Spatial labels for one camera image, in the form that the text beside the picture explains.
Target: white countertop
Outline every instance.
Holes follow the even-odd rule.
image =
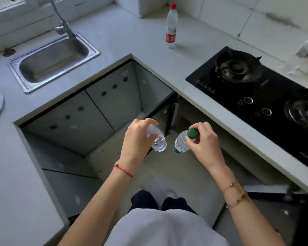
[[[176,49],[165,46],[167,9],[137,19],[116,5],[72,23],[102,54],[39,90],[25,95],[8,68],[8,60],[59,37],[50,32],[0,55],[0,90],[5,107],[0,116],[0,245],[43,245],[67,223],[17,125],[129,58],[156,75],[216,123],[308,192],[308,167],[237,116],[188,83],[185,78],[229,46],[277,70],[282,62],[188,16],[179,16]],[[308,77],[294,81],[308,87]]]

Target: stainless steel sink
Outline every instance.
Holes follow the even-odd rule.
[[[21,55],[9,67],[24,92],[29,94],[100,55],[88,41],[68,35]]]

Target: sink rim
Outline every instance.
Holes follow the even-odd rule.
[[[89,60],[91,60],[91,59],[93,59],[93,58],[95,58],[95,57],[97,57],[97,56],[99,56],[101,54],[101,52],[99,50],[97,50],[93,45],[91,45],[79,33],[75,33],[75,35],[76,35],[75,38],[78,41],[80,41],[83,45],[85,45],[86,48],[89,50],[88,55],[83,60],[78,61],[74,65],[63,69],[61,72],[59,72],[59,73],[51,76],[50,78],[47,78],[46,80],[41,81],[41,82],[29,82],[22,75],[22,73],[21,73],[21,71],[19,69],[19,66],[20,66],[21,62],[25,58],[27,58],[27,57],[29,57],[29,56],[31,56],[31,55],[33,55],[33,54],[35,54],[35,53],[45,49],[45,48],[47,48],[47,47],[49,47],[49,46],[51,46],[53,44],[56,44],[56,43],[58,43],[60,41],[69,39],[68,35],[65,35],[65,36],[63,36],[63,37],[61,37],[61,38],[59,38],[57,40],[51,41],[49,43],[46,43],[46,44],[44,44],[44,45],[42,45],[40,47],[37,47],[36,49],[33,49],[33,50],[31,50],[31,51],[29,51],[27,53],[24,53],[24,54],[22,54],[22,55],[20,55],[20,56],[18,56],[16,58],[13,58],[12,60],[9,61],[8,66],[9,66],[10,70],[12,71],[12,73],[14,74],[14,76],[17,79],[17,81],[20,84],[20,86],[23,88],[25,94],[32,93],[33,91],[41,88],[42,86],[52,82],[53,80],[55,80],[57,78],[60,78],[61,76],[67,74],[68,72],[72,71],[73,69],[81,66],[82,64],[88,62]]]

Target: gas stove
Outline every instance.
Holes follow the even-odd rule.
[[[186,80],[308,166],[308,89],[229,47]]]

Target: dark pants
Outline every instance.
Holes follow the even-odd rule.
[[[145,190],[140,190],[131,198],[131,208],[129,211],[136,208],[158,210],[156,201],[152,194]],[[162,204],[162,211],[174,209],[189,211],[197,215],[197,213],[191,207],[189,207],[184,198],[166,198]]]

